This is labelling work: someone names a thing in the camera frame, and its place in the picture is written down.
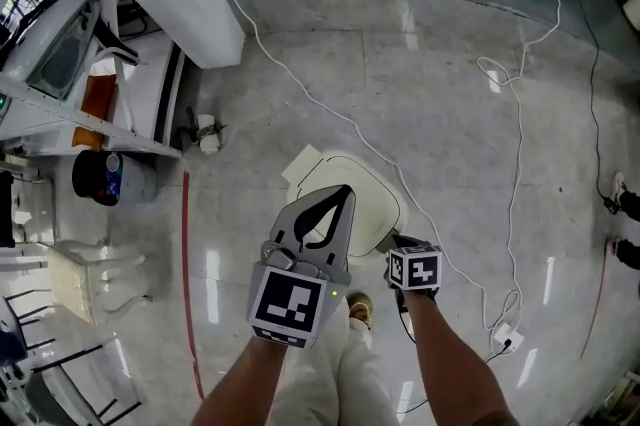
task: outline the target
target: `white chair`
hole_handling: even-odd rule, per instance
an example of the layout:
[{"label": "white chair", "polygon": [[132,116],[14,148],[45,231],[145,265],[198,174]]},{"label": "white chair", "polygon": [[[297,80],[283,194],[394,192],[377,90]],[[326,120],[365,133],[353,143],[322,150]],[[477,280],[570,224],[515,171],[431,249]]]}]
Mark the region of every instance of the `white chair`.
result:
[{"label": "white chair", "polygon": [[146,294],[133,296],[115,309],[107,309],[99,295],[111,280],[105,273],[127,270],[142,264],[144,255],[131,258],[86,260],[78,250],[101,251],[104,246],[77,241],[60,241],[55,246],[45,245],[52,300],[88,323],[97,325],[122,316],[136,303],[148,302]]}]

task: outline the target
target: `orange object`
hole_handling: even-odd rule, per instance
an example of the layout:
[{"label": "orange object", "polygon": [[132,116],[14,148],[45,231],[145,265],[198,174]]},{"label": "orange object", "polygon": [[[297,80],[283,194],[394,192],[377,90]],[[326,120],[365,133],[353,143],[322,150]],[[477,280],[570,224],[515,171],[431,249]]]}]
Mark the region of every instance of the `orange object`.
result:
[{"label": "orange object", "polygon": [[[84,91],[81,110],[89,115],[105,120],[109,114],[111,99],[116,88],[116,76],[89,76],[87,88]],[[104,135],[89,131],[84,127],[76,127],[71,140],[71,146],[86,145],[91,150],[100,150]]]}]

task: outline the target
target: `extension cord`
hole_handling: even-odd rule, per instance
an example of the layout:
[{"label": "extension cord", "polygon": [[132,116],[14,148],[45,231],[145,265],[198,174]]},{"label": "extension cord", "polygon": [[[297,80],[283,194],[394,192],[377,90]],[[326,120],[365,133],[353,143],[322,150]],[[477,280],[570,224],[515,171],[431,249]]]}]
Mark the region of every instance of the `extension cord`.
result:
[{"label": "extension cord", "polygon": [[[521,169],[521,165],[520,165],[520,160],[521,160],[522,143],[523,143],[524,135],[523,135],[523,132],[522,132],[522,115],[521,115],[521,113],[522,113],[522,104],[520,103],[520,99],[518,98],[518,95],[516,94],[515,90],[513,89],[513,86],[512,86],[511,83],[513,81],[516,81],[516,80],[519,80],[519,79],[522,78],[522,75],[523,75],[523,72],[524,72],[525,57],[526,57],[526,53],[527,53],[528,48],[530,46],[532,46],[533,44],[537,44],[537,43],[542,42],[543,40],[545,40],[560,25],[560,6],[561,6],[560,0],[558,0],[558,8],[557,8],[557,11],[556,11],[556,17],[557,17],[556,24],[547,33],[545,33],[542,37],[540,37],[539,39],[531,41],[531,42],[527,42],[525,44],[524,49],[523,49],[523,53],[522,53],[522,64],[520,66],[520,73],[519,73],[518,76],[515,76],[513,78],[509,77],[509,73],[504,68],[504,66],[502,66],[500,63],[496,62],[495,60],[492,60],[491,58],[487,58],[487,57],[481,56],[476,60],[476,63],[478,65],[478,67],[480,68],[480,70],[491,81],[493,81],[497,86],[503,87],[503,86],[509,85],[509,87],[510,87],[511,91],[513,92],[513,95],[515,96],[516,101],[518,103],[518,126],[519,126],[519,130],[520,130],[520,143],[519,143],[519,146],[518,146],[518,157],[517,157],[517,178],[516,178],[516,181],[515,181],[515,184],[514,184],[513,194],[511,196],[511,202],[509,204],[509,237],[508,237],[508,240],[507,240],[507,251],[508,251],[509,256],[511,257],[511,261],[513,263],[513,281],[516,284],[516,288],[517,289],[511,290],[507,294],[507,297],[505,298],[504,305],[503,305],[503,308],[502,308],[502,312],[498,316],[498,319],[496,319],[496,321],[491,326],[487,325],[487,319],[486,319],[486,308],[487,308],[487,297],[486,297],[486,295],[487,295],[487,290],[482,285],[478,284],[471,277],[469,277],[469,275],[467,275],[464,271],[459,269],[457,266],[455,266],[451,262],[451,259],[449,258],[449,255],[447,254],[447,251],[445,249],[444,243],[442,242],[442,239],[440,238],[440,233],[438,232],[438,228],[436,227],[436,224],[435,224],[433,218],[431,217],[431,215],[427,211],[425,211],[422,208],[422,206],[420,206],[418,201],[413,196],[413,193],[411,193],[411,190],[409,189],[409,186],[407,185],[407,183],[406,183],[406,181],[404,179],[404,175],[403,175],[402,168],[400,167],[400,165],[398,165],[398,163],[396,163],[395,161],[387,158],[386,156],[381,154],[378,150],[376,150],[366,140],[366,138],[362,135],[362,133],[360,131],[360,126],[354,120],[352,120],[349,117],[346,117],[346,116],[338,113],[337,111],[335,111],[331,107],[327,106],[323,102],[318,101],[317,99],[314,99],[311,96],[311,94],[309,93],[309,91],[307,90],[307,88],[302,84],[302,82],[291,72],[291,70],[289,70],[289,67],[287,67],[284,63],[282,63],[279,60],[276,60],[273,56],[271,56],[269,51],[267,51],[267,49],[262,45],[262,41],[260,40],[260,34],[258,32],[258,26],[254,22],[254,20],[251,17],[249,17],[249,15],[242,9],[242,7],[240,6],[240,4],[238,3],[237,0],[233,0],[233,2],[235,4],[236,8],[238,9],[238,11],[245,17],[245,19],[247,19],[247,21],[249,21],[249,23],[253,27],[253,31],[254,31],[254,34],[255,34],[255,37],[256,37],[256,42],[258,43],[258,46],[260,47],[262,52],[267,56],[267,58],[269,58],[269,60],[271,60],[273,63],[275,63],[276,65],[282,67],[282,69],[284,69],[284,71],[289,75],[289,77],[300,87],[300,89],[302,90],[304,95],[307,97],[307,99],[309,99],[309,101],[311,101],[312,103],[316,104],[317,106],[320,106],[321,108],[327,110],[329,113],[333,114],[337,118],[340,118],[341,120],[344,120],[345,122],[348,122],[349,124],[351,124],[353,126],[356,134],[358,135],[358,138],[360,138],[360,141],[362,141],[362,143],[369,150],[371,150],[371,152],[373,152],[376,156],[378,156],[384,162],[388,163],[389,165],[391,165],[392,167],[394,167],[396,169],[396,171],[398,173],[398,178],[399,178],[400,182],[402,183],[402,186],[404,188],[405,193],[411,199],[411,202],[418,209],[418,211],[420,211],[429,220],[429,223],[431,224],[431,228],[433,229],[433,232],[434,232],[434,234],[436,236],[438,244],[439,244],[440,248],[442,249],[442,254],[444,255],[444,257],[447,260],[447,263],[449,264],[451,269],[454,270],[456,273],[460,274],[461,276],[463,276],[470,284],[472,284],[475,287],[477,287],[478,289],[480,289],[481,295],[482,295],[482,325],[483,325],[485,330],[490,332],[489,344],[491,346],[491,353],[494,356],[498,356],[499,354],[496,354],[494,349],[493,349],[493,339],[494,339],[494,335],[495,335],[496,329],[498,329],[501,325],[503,325],[505,323],[505,317],[508,314],[510,314],[511,311],[513,310],[513,308],[517,305],[517,307],[518,307],[517,308],[517,311],[518,311],[517,318],[518,319],[516,321],[516,326],[513,328],[513,330],[516,330],[518,328],[518,326],[520,325],[520,321],[522,320],[522,308],[523,308],[522,289],[521,289],[520,284],[518,283],[517,277],[516,277],[517,263],[516,263],[515,257],[513,256],[513,253],[511,252],[511,238],[512,238],[512,233],[513,233],[513,222],[512,222],[513,203],[515,201],[516,191],[517,191],[517,188],[518,188],[518,184],[520,182],[520,178],[522,177],[522,169]],[[480,65],[480,61],[481,60],[485,60],[485,61],[491,62],[494,65],[496,65],[500,70],[502,70],[505,73],[505,75],[507,76],[507,80],[505,82],[503,82],[503,83],[499,83],[495,79],[493,79],[488,74],[487,70],[485,70],[482,67],[482,65]],[[511,296],[515,296],[516,299],[515,299],[515,301],[513,303],[509,304],[509,300],[510,300]],[[509,353],[506,353],[506,355],[514,353],[516,351],[516,349],[517,348],[514,347],[514,349],[510,350]]]}]

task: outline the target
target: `brown shoe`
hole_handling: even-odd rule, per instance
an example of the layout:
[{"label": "brown shoe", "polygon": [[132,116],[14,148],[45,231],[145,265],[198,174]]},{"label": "brown shoe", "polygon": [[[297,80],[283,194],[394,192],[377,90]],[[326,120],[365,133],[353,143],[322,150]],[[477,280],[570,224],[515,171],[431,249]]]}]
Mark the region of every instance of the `brown shoe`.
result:
[{"label": "brown shoe", "polygon": [[362,321],[371,329],[371,319],[373,318],[373,303],[366,294],[357,292],[347,297],[349,305],[349,317]]}]

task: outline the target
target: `person's right arm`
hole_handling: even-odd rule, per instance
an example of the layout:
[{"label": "person's right arm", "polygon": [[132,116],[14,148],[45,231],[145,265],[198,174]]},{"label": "person's right arm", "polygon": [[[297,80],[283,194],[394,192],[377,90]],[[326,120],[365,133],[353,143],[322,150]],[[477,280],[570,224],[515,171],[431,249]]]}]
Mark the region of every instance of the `person's right arm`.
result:
[{"label": "person's right arm", "polygon": [[424,294],[404,296],[438,426],[517,426],[491,369],[449,327],[435,302]]}]

